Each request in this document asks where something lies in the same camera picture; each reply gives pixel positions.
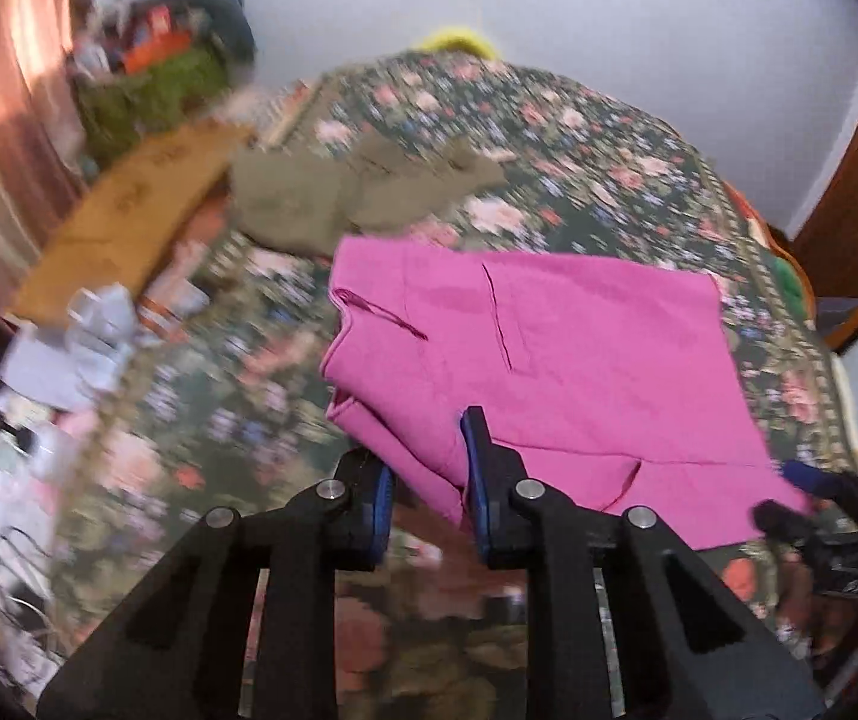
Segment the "pink pants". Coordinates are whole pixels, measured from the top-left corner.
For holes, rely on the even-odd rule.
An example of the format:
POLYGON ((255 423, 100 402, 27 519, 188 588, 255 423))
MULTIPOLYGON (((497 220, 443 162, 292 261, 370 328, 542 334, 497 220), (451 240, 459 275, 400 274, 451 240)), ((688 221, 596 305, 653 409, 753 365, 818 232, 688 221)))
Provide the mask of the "pink pants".
POLYGON ((749 414, 703 273, 347 238, 330 298, 328 416, 452 522, 472 406, 534 478, 594 511, 650 507, 696 550, 753 538, 763 500, 805 508, 749 414))

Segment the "floral bedspread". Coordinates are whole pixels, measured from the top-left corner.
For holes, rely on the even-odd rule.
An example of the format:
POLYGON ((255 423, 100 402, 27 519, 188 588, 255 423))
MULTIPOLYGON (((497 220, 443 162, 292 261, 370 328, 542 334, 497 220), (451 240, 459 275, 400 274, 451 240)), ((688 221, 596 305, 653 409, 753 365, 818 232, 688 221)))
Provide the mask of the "floral bedspread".
POLYGON ((566 76, 400 54, 328 75, 284 153, 427 158, 457 138, 502 182, 338 263, 231 227, 211 302, 134 361, 59 517, 59 639, 77 647, 214 505, 286 504, 353 444, 387 455, 392 543, 336 590, 347 718, 517 718, 523 580, 463 523, 461 411, 592 507, 646 504, 793 655, 820 640, 795 557, 751 528, 782 461, 856 463, 833 355, 745 200, 664 121, 566 76))

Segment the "pile of white papers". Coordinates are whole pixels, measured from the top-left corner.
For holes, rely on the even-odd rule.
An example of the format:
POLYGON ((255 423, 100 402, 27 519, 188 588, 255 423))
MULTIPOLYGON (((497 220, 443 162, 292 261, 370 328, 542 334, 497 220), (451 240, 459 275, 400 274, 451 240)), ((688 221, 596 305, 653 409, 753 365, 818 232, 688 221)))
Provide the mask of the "pile of white papers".
POLYGON ((77 291, 66 319, 20 322, 0 366, 0 667, 32 697, 61 665, 50 614, 58 512, 97 406, 141 340, 121 284, 77 291))

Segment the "wooden lap table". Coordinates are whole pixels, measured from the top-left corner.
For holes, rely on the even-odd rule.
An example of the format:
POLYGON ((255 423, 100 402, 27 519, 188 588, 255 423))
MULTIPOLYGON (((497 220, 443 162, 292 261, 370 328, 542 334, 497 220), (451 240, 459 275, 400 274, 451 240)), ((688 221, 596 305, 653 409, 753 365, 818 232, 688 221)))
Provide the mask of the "wooden lap table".
POLYGON ((65 328, 82 289, 121 284, 139 296, 172 239, 250 138, 206 119, 144 140, 105 171, 53 234, 6 316, 65 328))

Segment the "olive green pants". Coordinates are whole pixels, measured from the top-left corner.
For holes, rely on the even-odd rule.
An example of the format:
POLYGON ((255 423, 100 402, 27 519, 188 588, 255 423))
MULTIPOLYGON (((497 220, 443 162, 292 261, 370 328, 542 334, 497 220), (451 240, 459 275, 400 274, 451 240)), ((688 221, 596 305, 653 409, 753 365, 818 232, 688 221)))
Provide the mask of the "olive green pants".
POLYGON ((246 149, 229 171, 237 229, 266 249, 301 257, 330 257, 347 234, 404 231, 504 181, 500 164, 463 138, 418 158, 378 133, 341 160, 246 149))

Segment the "pink curtain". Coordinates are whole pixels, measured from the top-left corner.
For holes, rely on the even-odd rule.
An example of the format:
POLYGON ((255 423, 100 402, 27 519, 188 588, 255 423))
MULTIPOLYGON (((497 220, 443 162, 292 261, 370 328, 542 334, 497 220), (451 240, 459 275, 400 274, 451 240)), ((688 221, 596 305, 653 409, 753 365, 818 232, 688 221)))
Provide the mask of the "pink curtain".
POLYGON ((79 199, 71 0, 0 0, 0 314, 79 199))

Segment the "green patterned bag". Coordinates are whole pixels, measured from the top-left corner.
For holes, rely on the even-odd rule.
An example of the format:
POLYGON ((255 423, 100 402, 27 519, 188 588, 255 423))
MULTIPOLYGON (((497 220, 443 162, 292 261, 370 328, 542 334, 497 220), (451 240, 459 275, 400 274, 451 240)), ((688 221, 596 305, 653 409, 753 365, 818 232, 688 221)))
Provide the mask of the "green patterned bag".
POLYGON ((148 135, 180 127, 229 86, 223 59, 208 46, 192 47, 136 75, 115 75, 109 82, 74 80, 86 153, 98 167, 107 167, 148 135))

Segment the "yellow plush pillow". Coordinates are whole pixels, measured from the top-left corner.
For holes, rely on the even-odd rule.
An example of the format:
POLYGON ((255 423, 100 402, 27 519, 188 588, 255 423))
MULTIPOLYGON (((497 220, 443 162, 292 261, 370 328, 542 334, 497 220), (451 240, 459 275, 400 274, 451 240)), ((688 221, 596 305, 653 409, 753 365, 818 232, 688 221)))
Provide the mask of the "yellow plush pillow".
POLYGON ((421 52, 466 54, 481 60, 499 60, 500 54, 491 41, 465 26, 444 26, 419 39, 415 49, 421 52))

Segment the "orange box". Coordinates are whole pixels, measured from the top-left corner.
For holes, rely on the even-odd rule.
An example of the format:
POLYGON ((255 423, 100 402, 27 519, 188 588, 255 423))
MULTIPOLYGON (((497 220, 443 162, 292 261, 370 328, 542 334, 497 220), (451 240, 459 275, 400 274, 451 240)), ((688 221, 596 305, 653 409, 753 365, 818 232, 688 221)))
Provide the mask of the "orange box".
POLYGON ((134 75, 170 57, 184 54, 191 46, 193 32, 189 29, 152 31, 148 23, 143 23, 128 36, 128 44, 121 54, 121 66, 127 75, 134 75))

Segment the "grey plush toy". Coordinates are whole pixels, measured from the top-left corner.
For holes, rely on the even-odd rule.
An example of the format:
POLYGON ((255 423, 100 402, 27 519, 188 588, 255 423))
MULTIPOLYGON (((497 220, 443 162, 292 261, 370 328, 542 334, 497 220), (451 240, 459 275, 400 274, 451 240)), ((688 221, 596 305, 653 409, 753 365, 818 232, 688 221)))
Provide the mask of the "grey plush toy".
POLYGON ((244 0, 143 0, 148 8, 183 8, 201 11, 205 17, 206 34, 235 65, 255 62, 257 43, 244 10, 244 0))

